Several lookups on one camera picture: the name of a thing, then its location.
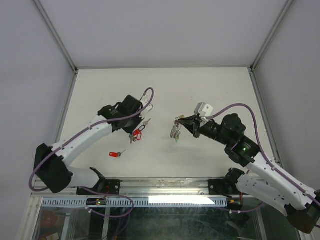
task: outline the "black bracket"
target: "black bracket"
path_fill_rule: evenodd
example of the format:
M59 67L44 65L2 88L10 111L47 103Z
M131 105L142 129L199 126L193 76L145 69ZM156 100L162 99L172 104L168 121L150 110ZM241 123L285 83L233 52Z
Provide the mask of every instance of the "black bracket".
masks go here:
M237 189L228 184L224 179L209 179L208 180L209 195L223 195L231 198L230 195L240 195Z
M41 144L35 152L35 160L33 169L35 169L44 158L52 153L52 148L46 144ZM53 154L38 170L36 175L44 182L44 184L54 194L65 189L72 179L72 172L68 170L63 162L62 156Z
M315 192L315 199L320 201L320 192ZM320 207L313 201L306 204L306 209L296 210L291 204L285 205L284 208L288 214L286 217L299 231L310 234L320 219Z
M135 114L143 107L143 104L135 99L133 96L128 95L123 102L118 102L115 106L104 106L98 111L99 116L105 119L117 119ZM126 120L114 121L111 123L112 132L123 129L127 134L131 134L142 122L140 115L128 118Z
M107 193L108 194L119 195L119 193L120 193L120 184L121 184L121 180L119 180L119 179L105 179L102 189L99 190L98 192L101 193L101 195L107 194ZM84 190L81 187L77 188L76 194L80 195L80 196L92 195L91 192L88 192L88 191Z

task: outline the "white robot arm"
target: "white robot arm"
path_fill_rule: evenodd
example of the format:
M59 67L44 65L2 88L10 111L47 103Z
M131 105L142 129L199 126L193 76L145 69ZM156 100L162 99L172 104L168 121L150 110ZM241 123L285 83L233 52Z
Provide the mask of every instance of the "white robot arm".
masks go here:
M246 126L242 124L237 114L226 115L221 124L213 120L214 117L235 106L249 109L254 125L257 126L252 110L242 103L231 105L211 116L213 107L201 102L195 108L193 116L180 118L178 123L195 138L204 135L225 145L225 153L232 161L258 174L269 185L236 168L229 170L224 178L226 183L274 207L298 230L311 233L320 218L320 192L306 186L276 165L264 153L258 136L259 144L246 137Z
M152 91L150 100L146 98L148 90ZM122 129L132 134L152 110L153 96L154 90L151 87L144 92L140 100L128 95L123 102L118 102L115 106L104 106L80 132L52 146L44 143L40 145L36 150L29 187L37 192L50 189L53 193L58 193L66 187L86 187L99 192L104 186L103 175L95 168L75 168L70 166L71 163L96 141L115 131ZM34 188L34 175L37 175L47 188Z

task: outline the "gray wall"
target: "gray wall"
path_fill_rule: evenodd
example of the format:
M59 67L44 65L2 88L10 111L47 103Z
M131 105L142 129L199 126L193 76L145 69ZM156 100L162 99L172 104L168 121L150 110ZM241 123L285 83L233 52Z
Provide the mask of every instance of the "gray wall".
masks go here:
M296 1L256 69L287 170L320 189L320 1ZM314 230L320 239L320 230Z
M75 64L248 67L286 0L41 0Z
M30 0L0 7L0 233L14 240L35 151L51 143L72 72Z

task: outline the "metal key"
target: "metal key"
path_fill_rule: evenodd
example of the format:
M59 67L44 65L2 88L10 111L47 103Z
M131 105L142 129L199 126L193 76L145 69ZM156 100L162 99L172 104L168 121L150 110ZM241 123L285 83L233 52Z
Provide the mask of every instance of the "metal key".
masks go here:
M147 126L150 120L151 120L151 118L148 121L144 121L143 125Z
M126 150L124 150L123 152L117 152L117 154L118 154L118 158L125 152Z
M130 138L130 144L132 144L132 140L133 140L134 136L132 134L129 134L129 138Z

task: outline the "glass panel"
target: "glass panel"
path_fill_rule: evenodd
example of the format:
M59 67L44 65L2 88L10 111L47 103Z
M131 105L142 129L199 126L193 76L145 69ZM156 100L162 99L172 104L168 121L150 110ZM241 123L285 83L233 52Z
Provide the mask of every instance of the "glass panel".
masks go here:
M102 208L121 215L128 208ZM260 240L255 213L229 214L212 207L135 208L124 218L85 209L43 207L34 240Z
M261 209L265 233L270 240L298 240L296 229L287 218L273 207L267 205Z

